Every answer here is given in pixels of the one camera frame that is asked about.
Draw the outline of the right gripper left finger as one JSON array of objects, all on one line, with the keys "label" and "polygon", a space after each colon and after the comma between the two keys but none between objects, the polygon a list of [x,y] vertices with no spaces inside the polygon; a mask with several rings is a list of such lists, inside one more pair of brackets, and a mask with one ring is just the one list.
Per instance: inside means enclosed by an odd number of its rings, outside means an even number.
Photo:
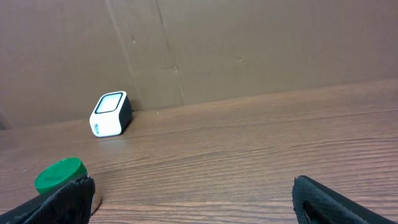
[{"label": "right gripper left finger", "polygon": [[2,214],[1,223],[87,224],[94,194],[94,179],[80,175]]}]

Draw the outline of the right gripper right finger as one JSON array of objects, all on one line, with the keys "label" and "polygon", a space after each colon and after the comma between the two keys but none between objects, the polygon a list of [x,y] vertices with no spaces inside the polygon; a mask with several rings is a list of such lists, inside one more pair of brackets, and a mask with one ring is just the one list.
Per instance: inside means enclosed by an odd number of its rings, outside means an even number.
[{"label": "right gripper right finger", "polygon": [[305,175],[294,180],[292,202],[299,224],[396,224]]}]

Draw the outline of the green lid jar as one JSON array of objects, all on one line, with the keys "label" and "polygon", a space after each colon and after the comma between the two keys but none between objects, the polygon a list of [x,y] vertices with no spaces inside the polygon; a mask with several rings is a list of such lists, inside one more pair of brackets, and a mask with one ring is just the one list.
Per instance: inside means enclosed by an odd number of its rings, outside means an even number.
[{"label": "green lid jar", "polygon": [[34,187],[58,216],[77,213],[85,222],[102,200],[94,178],[78,157],[62,159],[44,169]]}]

